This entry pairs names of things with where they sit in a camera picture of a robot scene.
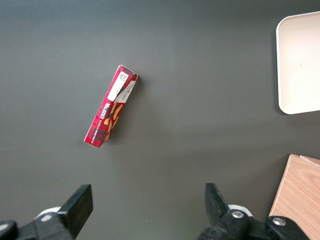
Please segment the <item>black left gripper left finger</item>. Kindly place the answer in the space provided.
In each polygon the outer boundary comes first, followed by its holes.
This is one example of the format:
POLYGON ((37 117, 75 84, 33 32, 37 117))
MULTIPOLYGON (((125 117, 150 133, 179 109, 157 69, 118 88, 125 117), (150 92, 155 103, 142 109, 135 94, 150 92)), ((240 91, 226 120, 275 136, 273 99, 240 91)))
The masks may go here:
POLYGON ((81 185, 62 205, 40 212, 31 222, 18 226, 0 222, 2 240, 75 240, 93 211, 92 186, 81 185))

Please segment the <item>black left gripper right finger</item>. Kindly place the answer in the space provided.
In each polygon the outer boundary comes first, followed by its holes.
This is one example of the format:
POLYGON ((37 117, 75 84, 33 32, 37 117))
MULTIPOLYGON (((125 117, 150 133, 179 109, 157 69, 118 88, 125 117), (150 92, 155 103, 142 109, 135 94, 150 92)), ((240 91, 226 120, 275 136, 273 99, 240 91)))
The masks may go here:
POLYGON ((269 216, 264 222, 239 205, 227 204, 214 183, 205 184, 205 209, 210 227, 199 240, 308 240, 296 222, 284 216, 269 216))

